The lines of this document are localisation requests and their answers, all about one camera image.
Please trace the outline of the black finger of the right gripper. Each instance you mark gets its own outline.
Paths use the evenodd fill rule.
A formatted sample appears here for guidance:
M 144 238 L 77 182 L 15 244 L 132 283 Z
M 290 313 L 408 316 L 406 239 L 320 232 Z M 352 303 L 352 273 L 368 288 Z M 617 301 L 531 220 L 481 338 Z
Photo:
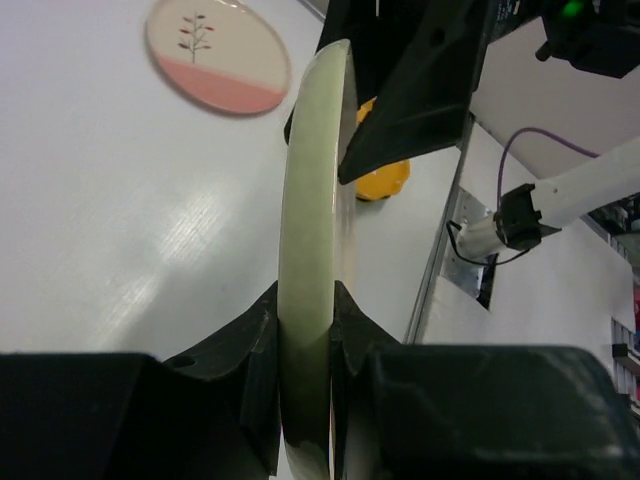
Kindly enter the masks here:
M 493 21 L 490 1 L 384 1 L 371 42 L 358 47 L 375 101 L 339 168 L 348 184 L 399 160 L 456 145 L 463 136 Z
M 328 1 L 316 52 L 285 125 L 290 145 L 425 142 L 422 1 Z

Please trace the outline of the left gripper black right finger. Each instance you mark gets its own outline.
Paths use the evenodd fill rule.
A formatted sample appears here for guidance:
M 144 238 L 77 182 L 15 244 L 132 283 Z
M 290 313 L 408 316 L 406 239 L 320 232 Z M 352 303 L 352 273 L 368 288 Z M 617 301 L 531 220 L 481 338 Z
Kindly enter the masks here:
M 330 328 L 338 479 L 635 479 L 639 435 L 590 352 L 407 345 L 337 283 Z

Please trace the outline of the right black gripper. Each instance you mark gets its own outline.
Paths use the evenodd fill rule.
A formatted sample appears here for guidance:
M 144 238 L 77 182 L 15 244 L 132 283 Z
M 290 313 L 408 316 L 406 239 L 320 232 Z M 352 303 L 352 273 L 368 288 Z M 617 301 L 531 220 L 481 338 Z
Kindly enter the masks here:
M 540 19 L 545 40 L 537 60 L 621 79 L 639 66 L 639 3 L 633 0 L 499 1 L 491 42 Z

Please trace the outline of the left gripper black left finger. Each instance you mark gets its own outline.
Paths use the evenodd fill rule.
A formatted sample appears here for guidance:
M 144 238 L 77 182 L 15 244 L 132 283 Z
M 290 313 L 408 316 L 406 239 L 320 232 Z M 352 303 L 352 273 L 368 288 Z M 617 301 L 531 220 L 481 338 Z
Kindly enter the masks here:
M 266 479 L 278 468 L 275 287 L 191 348 L 1 358 L 5 479 Z

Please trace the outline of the orange dotted plate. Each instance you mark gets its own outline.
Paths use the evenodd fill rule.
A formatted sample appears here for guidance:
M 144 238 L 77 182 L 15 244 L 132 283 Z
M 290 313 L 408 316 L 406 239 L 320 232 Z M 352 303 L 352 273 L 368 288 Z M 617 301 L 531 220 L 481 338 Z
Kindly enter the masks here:
M 374 202 L 397 195 L 410 174 L 409 160 L 380 167 L 356 180 L 356 198 L 364 202 Z

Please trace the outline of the white pink floral plate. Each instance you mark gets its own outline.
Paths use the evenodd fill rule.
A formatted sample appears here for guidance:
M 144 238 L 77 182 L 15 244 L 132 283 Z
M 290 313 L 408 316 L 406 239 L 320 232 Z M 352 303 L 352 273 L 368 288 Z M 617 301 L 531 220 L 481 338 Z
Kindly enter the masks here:
M 146 39 L 167 80 L 215 110 L 263 114 L 289 92 L 292 66 L 284 42 L 239 1 L 158 1 Z

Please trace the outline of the cream round plate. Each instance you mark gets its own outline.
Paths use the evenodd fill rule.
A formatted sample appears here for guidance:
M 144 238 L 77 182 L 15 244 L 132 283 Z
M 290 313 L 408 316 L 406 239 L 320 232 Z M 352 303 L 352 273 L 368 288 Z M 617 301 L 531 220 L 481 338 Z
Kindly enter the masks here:
M 296 479 L 330 478 L 329 330 L 335 283 L 354 277 L 355 188 L 338 181 L 351 134 L 287 147 L 279 242 L 280 408 Z

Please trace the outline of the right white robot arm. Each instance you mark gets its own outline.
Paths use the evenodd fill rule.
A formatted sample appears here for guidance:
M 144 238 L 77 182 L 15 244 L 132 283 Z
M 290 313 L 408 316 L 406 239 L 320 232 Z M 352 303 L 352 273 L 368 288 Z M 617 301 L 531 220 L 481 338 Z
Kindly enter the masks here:
M 349 184 L 397 161 L 456 145 L 469 122 L 490 44 L 540 20 L 540 61 L 620 79 L 639 64 L 635 1 L 331 1 L 312 69 L 314 98 L 347 124 L 327 179 Z M 523 255 L 565 225 L 639 189 L 639 144 L 520 186 L 496 212 L 461 229 L 455 252 L 476 264 L 509 248 Z

